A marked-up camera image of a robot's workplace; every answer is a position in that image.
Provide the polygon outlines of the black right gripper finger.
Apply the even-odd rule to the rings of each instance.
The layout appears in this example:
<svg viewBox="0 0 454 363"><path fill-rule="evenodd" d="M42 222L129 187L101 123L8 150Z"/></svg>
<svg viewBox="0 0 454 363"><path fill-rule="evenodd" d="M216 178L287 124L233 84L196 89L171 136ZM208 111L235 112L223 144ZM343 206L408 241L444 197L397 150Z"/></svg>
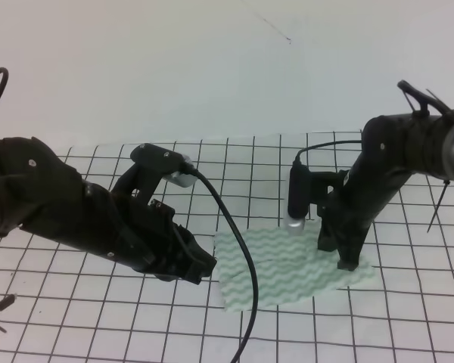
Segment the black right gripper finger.
<svg viewBox="0 0 454 363"><path fill-rule="evenodd" d="M359 266L359 257L363 247L363 236L353 235L337 239L339 261L337 268L341 270L356 270Z"/></svg>
<svg viewBox="0 0 454 363"><path fill-rule="evenodd" d="M317 248L325 252L333 252L337 249L337 243L331 233L331 227L324 219L321 222Z"/></svg>

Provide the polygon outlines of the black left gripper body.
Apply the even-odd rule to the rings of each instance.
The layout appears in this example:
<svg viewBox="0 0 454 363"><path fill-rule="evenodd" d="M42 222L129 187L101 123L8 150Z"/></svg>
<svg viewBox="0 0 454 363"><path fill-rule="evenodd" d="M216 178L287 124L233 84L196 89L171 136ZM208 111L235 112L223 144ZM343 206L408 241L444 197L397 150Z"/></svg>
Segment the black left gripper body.
<svg viewBox="0 0 454 363"><path fill-rule="evenodd" d="M193 234L173 221L173 209L82 183L81 250L159 279L197 280Z"/></svg>

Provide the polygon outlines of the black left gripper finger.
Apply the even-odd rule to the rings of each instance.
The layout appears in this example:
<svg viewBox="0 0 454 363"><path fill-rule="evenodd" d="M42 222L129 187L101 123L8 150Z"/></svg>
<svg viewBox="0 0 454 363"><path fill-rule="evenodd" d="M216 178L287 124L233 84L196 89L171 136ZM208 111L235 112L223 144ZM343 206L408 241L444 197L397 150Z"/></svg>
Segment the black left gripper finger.
<svg viewBox="0 0 454 363"><path fill-rule="evenodd" d="M216 259L193 241L174 253L169 273L184 281L199 284L203 278L212 275L215 266Z"/></svg>

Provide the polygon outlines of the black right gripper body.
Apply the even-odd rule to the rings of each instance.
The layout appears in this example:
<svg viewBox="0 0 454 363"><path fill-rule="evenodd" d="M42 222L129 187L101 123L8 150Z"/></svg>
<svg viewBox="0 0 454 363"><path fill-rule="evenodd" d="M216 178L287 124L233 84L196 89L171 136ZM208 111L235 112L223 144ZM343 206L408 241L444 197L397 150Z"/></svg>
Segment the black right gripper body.
<svg viewBox="0 0 454 363"><path fill-rule="evenodd" d="M323 211L336 243L339 237L361 235L364 244L371 223L396 193L396 172L348 172Z"/></svg>

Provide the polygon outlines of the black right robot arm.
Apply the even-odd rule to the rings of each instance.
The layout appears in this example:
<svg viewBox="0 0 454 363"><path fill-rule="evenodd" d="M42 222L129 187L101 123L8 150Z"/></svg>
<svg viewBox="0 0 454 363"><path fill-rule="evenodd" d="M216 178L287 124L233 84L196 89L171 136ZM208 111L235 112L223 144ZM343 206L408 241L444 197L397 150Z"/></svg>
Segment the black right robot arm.
<svg viewBox="0 0 454 363"><path fill-rule="evenodd" d="M366 123L360 155L319 208L319 247L336 250L342 270L358 267L371 223L412 175L454 182L454 109L405 80L397 86L419 107Z"/></svg>

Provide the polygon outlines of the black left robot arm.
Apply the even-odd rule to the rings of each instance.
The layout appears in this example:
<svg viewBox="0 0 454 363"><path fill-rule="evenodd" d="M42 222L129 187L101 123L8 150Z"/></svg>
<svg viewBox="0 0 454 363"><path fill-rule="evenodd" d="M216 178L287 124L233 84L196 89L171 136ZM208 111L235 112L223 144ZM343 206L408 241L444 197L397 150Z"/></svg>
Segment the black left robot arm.
<svg viewBox="0 0 454 363"><path fill-rule="evenodd" d="M195 183L191 160L154 144L131 153L111 190L82 178L38 138L0 139L0 237L16 228L151 274L199 284L216 260L155 200L160 181Z"/></svg>

